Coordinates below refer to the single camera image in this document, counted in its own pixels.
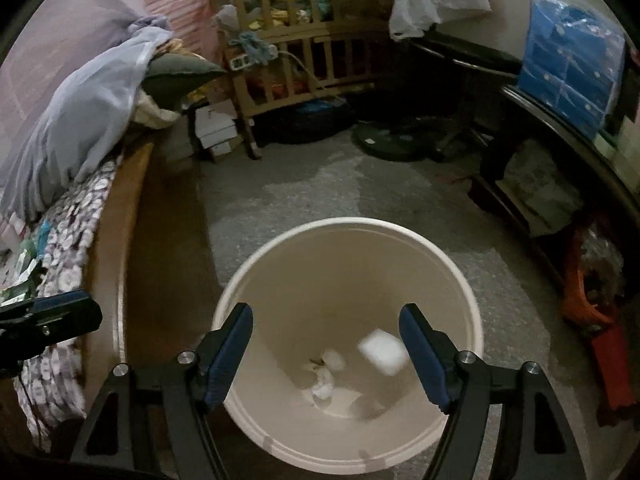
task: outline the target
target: bedding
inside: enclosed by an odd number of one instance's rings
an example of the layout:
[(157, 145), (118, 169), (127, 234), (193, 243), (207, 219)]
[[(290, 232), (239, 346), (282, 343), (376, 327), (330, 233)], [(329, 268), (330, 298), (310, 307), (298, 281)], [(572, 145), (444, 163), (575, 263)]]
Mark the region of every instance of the bedding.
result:
[[(38, 298), (81, 288), (88, 250), (121, 161), (121, 155), (107, 158), (88, 179), (73, 184), (42, 218), (40, 224), (48, 223), (50, 231)], [(81, 345), (82, 339), (75, 338), (48, 347), (25, 361), (15, 379), (18, 402), (40, 449), (49, 450), (50, 432), (62, 420), (85, 416)]]
[(164, 16), (131, 23), (128, 40), (60, 84), (26, 137), (21, 156), (7, 159), (0, 170), (0, 185), (5, 184), (0, 213), (35, 221), (73, 183), (98, 168), (121, 139), (148, 62), (173, 35), (168, 29)]

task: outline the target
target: cardboard box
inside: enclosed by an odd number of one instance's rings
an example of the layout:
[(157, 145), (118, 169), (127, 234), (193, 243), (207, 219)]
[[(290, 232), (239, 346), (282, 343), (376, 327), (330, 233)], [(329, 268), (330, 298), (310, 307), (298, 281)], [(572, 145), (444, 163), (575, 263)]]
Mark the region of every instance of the cardboard box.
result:
[(235, 136), (232, 139), (225, 140), (216, 144), (215, 146), (211, 146), (209, 148), (209, 153), (213, 158), (213, 162), (219, 163), (225, 158), (227, 158), (233, 150), (242, 146), (243, 139), (242, 136)]
[(217, 112), (208, 106), (198, 108), (195, 115), (195, 133), (199, 139), (235, 125), (232, 116)]
[(207, 149), (225, 142), (226, 140), (231, 140), (237, 136), (238, 130), (236, 129), (235, 123), (232, 123), (231, 126), (222, 128), (221, 130), (217, 130), (215, 132), (211, 132), (210, 134), (199, 137), (198, 139), (200, 140), (202, 147)]

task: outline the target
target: wooden bed edge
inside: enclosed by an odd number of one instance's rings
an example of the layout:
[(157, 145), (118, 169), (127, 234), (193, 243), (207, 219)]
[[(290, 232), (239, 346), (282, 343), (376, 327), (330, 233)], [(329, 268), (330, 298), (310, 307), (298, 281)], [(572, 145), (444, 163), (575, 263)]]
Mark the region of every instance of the wooden bed edge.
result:
[(125, 150), (89, 252), (84, 289), (102, 309), (100, 328), (84, 336), (82, 371), (87, 410), (111, 368), (126, 361), (126, 280), (146, 170), (154, 148), (145, 134)]

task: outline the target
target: white bucket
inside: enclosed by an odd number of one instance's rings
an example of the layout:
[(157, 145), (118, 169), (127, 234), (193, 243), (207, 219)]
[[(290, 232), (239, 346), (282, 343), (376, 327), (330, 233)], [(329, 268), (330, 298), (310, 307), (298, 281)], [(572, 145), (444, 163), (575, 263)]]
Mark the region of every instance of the white bucket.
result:
[[(460, 270), (430, 241), (380, 220), (311, 222), (267, 243), (227, 285), (214, 329), (239, 301), (252, 307), (255, 326), (225, 407), (258, 446), (311, 471), (384, 469), (442, 434), (446, 418), (411, 363), (387, 377), (357, 349), (377, 328), (399, 336), (405, 303), (459, 349), (482, 355), (478, 306)], [(305, 365), (327, 349), (346, 368), (334, 373), (332, 398), (319, 400)]]

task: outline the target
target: gray concrete floor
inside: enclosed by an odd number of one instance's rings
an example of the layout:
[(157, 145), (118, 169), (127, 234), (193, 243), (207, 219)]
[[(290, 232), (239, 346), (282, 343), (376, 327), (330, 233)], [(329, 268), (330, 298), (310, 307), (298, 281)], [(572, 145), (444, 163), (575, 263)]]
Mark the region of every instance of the gray concrete floor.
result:
[[(221, 284), (252, 252), (289, 228), (335, 216), (379, 218), (405, 226), (443, 249), (470, 283), (484, 323), (489, 364), (519, 367), (539, 362), (574, 430), (591, 479), (608, 478), (630, 425), (599, 428), (599, 390), (577, 333), (559, 316), (561, 297), (526, 245), (498, 218), (479, 210), (466, 192), (478, 158), (456, 162), (385, 162), (364, 155), (348, 132), (301, 146), (272, 144), (252, 161), (232, 154), (221, 164), (201, 163), (200, 193)], [(488, 477), (499, 422), (490, 412), (476, 478)], [(239, 432), (218, 439), (234, 480), (321, 480), (286, 465)], [(424, 475), (434, 449), (367, 480), (414, 480)]]

